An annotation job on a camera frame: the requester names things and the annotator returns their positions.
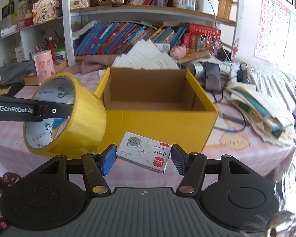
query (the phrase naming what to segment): plush ornament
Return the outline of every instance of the plush ornament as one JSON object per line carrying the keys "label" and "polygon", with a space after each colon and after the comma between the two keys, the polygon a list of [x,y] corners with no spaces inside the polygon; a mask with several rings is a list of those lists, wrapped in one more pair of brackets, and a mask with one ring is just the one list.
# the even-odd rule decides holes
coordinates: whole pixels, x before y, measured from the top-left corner
{"label": "plush ornament", "polygon": [[179,60],[182,59],[186,55],[186,48],[184,44],[179,46],[174,46],[170,50],[170,56]]}
{"label": "plush ornament", "polygon": [[59,4],[57,0],[38,0],[37,3],[33,4],[32,9],[32,12],[36,13],[36,17],[33,19],[34,24],[57,18],[55,7],[58,7]]}

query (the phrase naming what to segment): yellow cardboard box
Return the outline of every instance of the yellow cardboard box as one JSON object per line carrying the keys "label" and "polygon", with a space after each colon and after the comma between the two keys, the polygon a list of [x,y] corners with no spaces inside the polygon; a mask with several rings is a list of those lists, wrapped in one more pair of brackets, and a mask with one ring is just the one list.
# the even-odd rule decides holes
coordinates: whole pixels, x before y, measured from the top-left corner
{"label": "yellow cardboard box", "polygon": [[188,70],[108,68],[95,95],[107,116],[98,152],[119,146],[126,131],[201,152],[218,116]]}

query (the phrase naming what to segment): table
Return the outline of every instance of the table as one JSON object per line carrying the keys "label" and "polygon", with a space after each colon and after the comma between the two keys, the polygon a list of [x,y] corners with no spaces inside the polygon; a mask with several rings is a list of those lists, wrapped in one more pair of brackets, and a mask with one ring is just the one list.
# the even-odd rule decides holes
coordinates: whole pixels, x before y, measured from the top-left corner
{"label": "table", "polygon": [[[91,91],[95,90],[100,79],[98,71],[85,75],[76,74],[75,77]],[[15,97],[29,99],[36,88],[25,86]],[[234,115],[238,113],[223,104],[219,104],[218,107],[224,113]],[[216,125],[223,128],[238,129],[241,127],[241,125],[228,120],[224,121],[221,118],[217,119]],[[48,160],[46,157],[31,154],[27,150],[23,140],[22,127],[23,122],[0,123],[0,176],[6,172],[12,172],[24,177]],[[295,146],[278,147],[263,142],[251,127],[247,127],[238,134],[227,134],[214,129],[203,154],[210,159],[220,159],[221,155],[230,154],[263,176],[274,171],[275,177],[280,178],[283,171],[286,171],[290,166],[294,151]],[[70,175],[70,180],[84,189],[81,175]],[[144,188],[171,186],[176,190],[182,176],[177,172],[171,159],[168,161],[164,174],[157,174],[117,159],[105,180],[111,190],[117,186]],[[217,181],[217,175],[206,175],[203,187],[215,181]]]}

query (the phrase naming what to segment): smartphone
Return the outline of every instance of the smartphone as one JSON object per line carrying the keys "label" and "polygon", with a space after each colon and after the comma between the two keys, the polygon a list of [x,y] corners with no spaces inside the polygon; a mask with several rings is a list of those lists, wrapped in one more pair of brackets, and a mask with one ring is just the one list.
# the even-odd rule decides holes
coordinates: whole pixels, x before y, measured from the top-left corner
{"label": "smartphone", "polygon": [[222,92],[222,80],[220,77],[220,68],[216,63],[204,63],[205,89],[207,91]]}

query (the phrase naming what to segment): stack of paper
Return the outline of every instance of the stack of paper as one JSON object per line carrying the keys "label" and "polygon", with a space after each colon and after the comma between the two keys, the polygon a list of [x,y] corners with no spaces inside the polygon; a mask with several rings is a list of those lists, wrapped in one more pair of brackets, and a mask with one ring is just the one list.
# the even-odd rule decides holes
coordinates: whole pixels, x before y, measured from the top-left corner
{"label": "stack of paper", "polygon": [[231,92],[230,101],[250,121],[264,141],[280,146],[294,143],[294,117],[276,100],[241,86],[227,87],[227,90]]}
{"label": "stack of paper", "polygon": [[134,69],[179,69],[167,53],[162,53],[153,44],[141,39],[121,57],[116,57],[112,67]]}

